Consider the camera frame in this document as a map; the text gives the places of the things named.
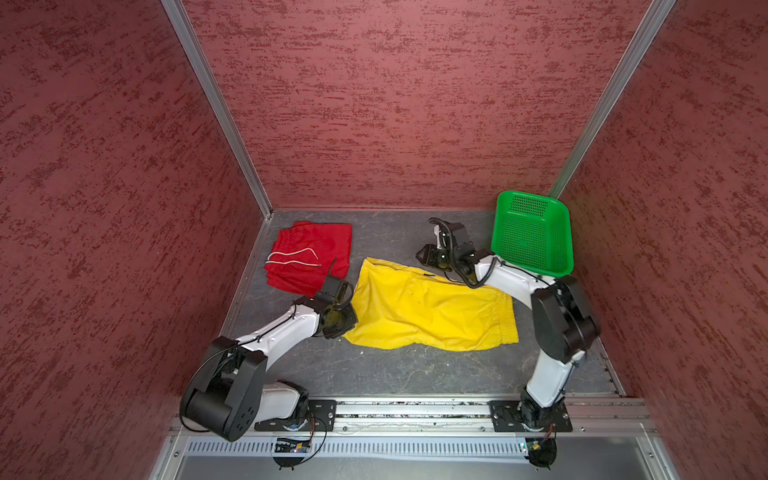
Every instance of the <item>green plastic basket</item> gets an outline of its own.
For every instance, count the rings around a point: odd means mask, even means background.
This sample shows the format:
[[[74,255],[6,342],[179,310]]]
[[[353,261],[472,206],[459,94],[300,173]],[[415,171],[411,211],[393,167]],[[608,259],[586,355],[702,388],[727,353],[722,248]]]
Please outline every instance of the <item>green plastic basket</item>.
[[[559,200],[508,190],[496,202],[491,249],[501,258],[541,275],[574,269],[571,216]]]

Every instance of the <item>gray floor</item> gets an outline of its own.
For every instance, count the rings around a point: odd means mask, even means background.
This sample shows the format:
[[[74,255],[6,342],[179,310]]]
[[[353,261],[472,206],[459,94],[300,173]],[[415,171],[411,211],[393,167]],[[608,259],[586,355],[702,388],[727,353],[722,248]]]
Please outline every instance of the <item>gray floor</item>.
[[[280,471],[271,458],[187,457],[179,480],[241,478],[269,480],[402,480],[404,478],[516,478],[517,480],[650,480],[635,439],[558,438],[558,457],[552,470],[532,465],[383,460],[374,458],[312,458],[295,470]]]
[[[463,223],[476,248],[490,248],[492,212],[277,211],[243,301],[235,335],[245,335],[266,325],[285,313],[297,298],[266,284],[263,265],[279,230],[290,228],[296,220],[352,224],[347,280],[354,284],[366,257],[420,266],[415,253],[435,240],[428,222],[430,217]],[[515,318],[519,343],[480,352],[446,352],[422,345],[380,350],[354,346],[345,339],[307,339],[275,362],[267,375],[269,380],[298,383],[315,396],[517,394],[533,373],[538,345],[531,311],[515,302]],[[566,390],[613,393],[615,388],[595,352],[574,372]]]

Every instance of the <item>robotic arm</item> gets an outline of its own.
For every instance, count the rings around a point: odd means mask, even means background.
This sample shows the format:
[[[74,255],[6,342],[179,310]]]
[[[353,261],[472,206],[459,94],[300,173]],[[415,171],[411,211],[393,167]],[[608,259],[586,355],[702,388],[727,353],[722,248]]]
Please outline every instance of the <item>robotic arm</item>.
[[[270,324],[235,340],[220,336],[187,386],[179,416],[234,442],[254,422],[306,417],[307,397],[288,382],[264,384],[266,371],[298,342],[333,339],[357,323],[352,286],[328,276],[314,297],[303,296]]]
[[[572,276],[538,275],[488,250],[475,250],[461,223],[434,217],[429,222],[435,224],[437,244],[427,244],[416,254],[422,265],[454,271],[470,288],[494,286],[533,310],[541,351],[533,376],[521,392],[518,415],[526,429],[542,430],[561,406],[573,368],[600,336],[600,322],[592,315],[581,285]]]
[[[573,368],[600,335],[584,292],[572,276],[554,278],[506,263],[488,250],[475,250],[461,223],[435,224],[437,244],[425,245],[416,258],[426,266],[456,272],[470,288],[494,286],[533,311],[541,351],[530,381],[521,392],[518,421],[530,431],[552,423],[563,403],[563,388]],[[298,342],[311,336],[333,339],[357,323],[352,286],[328,276],[313,297],[257,331],[235,340],[220,336],[208,348],[179,405],[179,416],[234,442],[254,423],[295,420],[307,414],[306,390],[290,382],[265,385],[266,371]]]

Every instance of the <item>yellow shorts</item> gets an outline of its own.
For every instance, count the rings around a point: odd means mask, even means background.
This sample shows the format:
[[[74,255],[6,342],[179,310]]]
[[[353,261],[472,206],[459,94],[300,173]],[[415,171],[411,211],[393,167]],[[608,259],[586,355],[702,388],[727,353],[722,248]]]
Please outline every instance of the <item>yellow shorts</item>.
[[[363,262],[352,305],[358,323],[344,338],[355,345],[389,350],[421,343],[466,352],[518,341],[506,293],[386,260]]]

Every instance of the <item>drawstring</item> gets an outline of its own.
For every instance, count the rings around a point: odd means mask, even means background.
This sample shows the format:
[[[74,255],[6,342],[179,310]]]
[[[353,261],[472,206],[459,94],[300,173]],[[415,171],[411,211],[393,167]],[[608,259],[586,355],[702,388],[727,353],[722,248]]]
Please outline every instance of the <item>drawstring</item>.
[[[296,255],[297,253],[306,252],[307,250],[309,250],[310,252],[312,252],[312,255],[314,255],[314,256],[315,256],[315,258],[318,258],[318,256],[317,256],[317,253],[315,253],[315,250],[312,250],[311,248],[307,247],[307,248],[305,248],[305,249],[302,249],[302,250],[298,250],[298,251],[296,251],[296,252],[291,252],[291,253],[272,252],[272,253],[270,253],[270,254],[269,254],[267,257],[266,257],[266,263],[275,263],[275,264],[277,264],[277,265],[287,265],[288,263],[298,263],[298,264],[301,264],[301,265],[307,265],[307,266],[322,266],[322,265],[320,265],[320,264],[318,264],[318,263],[304,263],[304,262],[300,262],[300,261],[298,261],[298,260],[289,260],[289,261],[287,261],[287,262],[276,262],[275,260],[270,260],[270,258],[271,258],[271,256],[272,256],[272,255],[286,255],[286,256],[289,256],[289,255]]]

